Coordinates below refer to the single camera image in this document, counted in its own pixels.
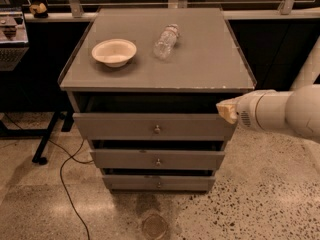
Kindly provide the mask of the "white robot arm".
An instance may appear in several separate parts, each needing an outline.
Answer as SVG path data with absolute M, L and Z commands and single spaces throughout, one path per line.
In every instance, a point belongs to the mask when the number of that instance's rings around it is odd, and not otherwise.
M 257 90 L 216 104 L 230 124 L 320 142 L 320 40 L 309 53 L 289 91 Z

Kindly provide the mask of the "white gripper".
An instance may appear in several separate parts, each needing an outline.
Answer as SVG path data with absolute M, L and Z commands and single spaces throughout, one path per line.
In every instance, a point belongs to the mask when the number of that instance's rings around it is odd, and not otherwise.
M 239 124 L 246 129 L 271 131 L 277 125 L 275 94 L 274 90 L 258 90 L 239 100 L 223 100 L 216 107 L 219 115 L 230 124 L 235 124 L 238 116 Z

